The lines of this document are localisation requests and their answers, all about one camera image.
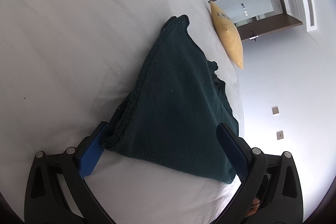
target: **green fabric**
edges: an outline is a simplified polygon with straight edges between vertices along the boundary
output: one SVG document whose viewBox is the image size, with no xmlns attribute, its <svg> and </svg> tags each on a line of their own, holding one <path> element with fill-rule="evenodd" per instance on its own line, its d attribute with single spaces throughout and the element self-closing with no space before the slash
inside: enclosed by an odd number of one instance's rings
<svg viewBox="0 0 336 224">
<path fill-rule="evenodd" d="M 238 122 L 217 78 L 187 33 L 186 15 L 172 17 L 150 50 L 134 90 L 113 115 L 104 147 L 189 174 L 231 183 L 235 172 L 216 138 Z"/>
</svg>

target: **dark green cloth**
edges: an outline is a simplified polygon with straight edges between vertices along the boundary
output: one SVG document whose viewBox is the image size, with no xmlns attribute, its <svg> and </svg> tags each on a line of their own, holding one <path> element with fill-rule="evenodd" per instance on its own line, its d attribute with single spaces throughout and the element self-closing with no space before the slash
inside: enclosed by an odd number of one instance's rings
<svg viewBox="0 0 336 224">
<path fill-rule="evenodd" d="M 215 74 L 187 32 L 186 15 L 172 17 L 150 50 L 134 90 L 113 115 L 104 147 L 189 174 L 231 183 L 235 172 L 216 138 L 238 122 Z"/>
</svg>

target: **cushion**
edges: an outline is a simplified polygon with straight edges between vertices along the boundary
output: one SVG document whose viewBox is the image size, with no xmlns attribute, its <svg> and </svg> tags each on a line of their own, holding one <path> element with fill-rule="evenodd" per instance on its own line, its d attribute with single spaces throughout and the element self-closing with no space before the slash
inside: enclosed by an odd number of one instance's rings
<svg viewBox="0 0 336 224">
<path fill-rule="evenodd" d="M 243 69 L 243 45 L 236 26 L 216 3 L 210 1 L 210 7 L 213 25 L 227 55 Z"/>
</svg>

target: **white bed sheet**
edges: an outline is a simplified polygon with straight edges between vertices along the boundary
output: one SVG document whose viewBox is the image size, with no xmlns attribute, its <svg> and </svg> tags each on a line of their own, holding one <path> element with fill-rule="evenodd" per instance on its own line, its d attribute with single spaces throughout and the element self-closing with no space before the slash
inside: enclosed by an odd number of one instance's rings
<svg viewBox="0 0 336 224">
<path fill-rule="evenodd" d="M 182 14 L 192 39 L 218 63 L 242 135 L 237 74 L 206 0 L 0 0 L 0 191 L 22 219 L 35 153 L 63 152 L 109 121 L 163 24 Z M 240 184 L 110 151 L 86 181 L 118 224 L 209 223 Z"/>
</svg>

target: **electrical socket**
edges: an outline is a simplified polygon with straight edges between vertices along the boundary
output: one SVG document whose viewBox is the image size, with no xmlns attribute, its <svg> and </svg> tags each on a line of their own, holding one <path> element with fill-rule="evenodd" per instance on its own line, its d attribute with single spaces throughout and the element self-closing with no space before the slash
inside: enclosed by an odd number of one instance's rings
<svg viewBox="0 0 336 224">
<path fill-rule="evenodd" d="M 277 132 L 277 140 L 281 140 L 284 138 L 284 132 L 281 130 L 281 131 L 278 131 Z"/>
</svg>

